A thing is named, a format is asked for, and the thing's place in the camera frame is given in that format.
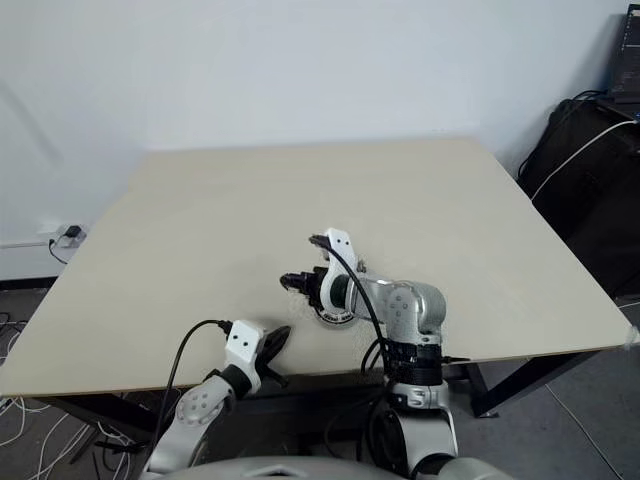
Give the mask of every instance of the black bag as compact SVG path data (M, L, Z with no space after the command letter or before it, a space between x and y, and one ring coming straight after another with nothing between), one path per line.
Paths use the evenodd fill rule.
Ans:
M593 101L563 101L518 184L531 197L580 147L623 120ZM640 126L619 127L587 147L533 205L611 297L640 294Z

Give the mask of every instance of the black motor joint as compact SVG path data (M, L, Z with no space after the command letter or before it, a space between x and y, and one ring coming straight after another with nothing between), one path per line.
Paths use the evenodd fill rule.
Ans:
M310 306L322 309L320 287L326 274L327 269L324 267L313 267L313 273L285 273L280 277L280 284L287 290L297 290L307 296Z
M394 383L419 386L442 384L440 345L414 345L387 340L385 349L388 358L385 373Z

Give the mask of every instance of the laptop screen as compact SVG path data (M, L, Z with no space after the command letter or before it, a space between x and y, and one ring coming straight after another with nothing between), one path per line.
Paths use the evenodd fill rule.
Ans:
M616 102L640 102L640 5L629 5L609 95Z

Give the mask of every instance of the gray carpet floor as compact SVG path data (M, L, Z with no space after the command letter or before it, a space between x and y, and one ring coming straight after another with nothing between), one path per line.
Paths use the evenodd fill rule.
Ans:
M13 321L26 321L45 294L44 290L1 292L0 312L9 312ZM623 311L632 323L640 325L640 305ZM4 317L0 317L0 323L3 321ZM12 336L8 329L0 332L0 356L5 355ZM491 386L520 364L493 362L482 365L481 369ZM549 385L580 420L616 470L629 480L640 479L639 379L640 347L636 347L629 351L601 352ZM38 408L42 404L27 400L27 406ZM501 406L497 411L498 418L476 419L469 412L468 398L454 395L453 414L462 455L485 460L523 480L616 478L577 423L546 388ZM0 447L0 479L26 480L37 472L44 437L63 414L49 408L26 415L20 438ZM19 430L20 421L21 412L15 406L2 413L0 443ZM61 423L47 442L45 465L56 458L81 426L82 423L72 417ZM101 449L91 447L73 465L69 465L69 457L66 457L52 469L49 478L111 479L113 473L102 465L101 452ZM93 463L94 453L98 474ZM144 460L142 456L134 459L129 478L136 478ZM115 466L119 456L108 454L107 461Z

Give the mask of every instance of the table top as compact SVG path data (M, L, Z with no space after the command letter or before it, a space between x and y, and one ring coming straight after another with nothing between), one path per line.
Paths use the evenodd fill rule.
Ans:
M368 268L437 286L443 353L487 361L601 349L630 325L513 179L468 139L151 154L100 219L0 369L3 395L162 387L208 318L291 325L283 374L357 369L374 338L321 324L285 272L323 265L308 243L349 232ZM194 335L177 384L224 360Z

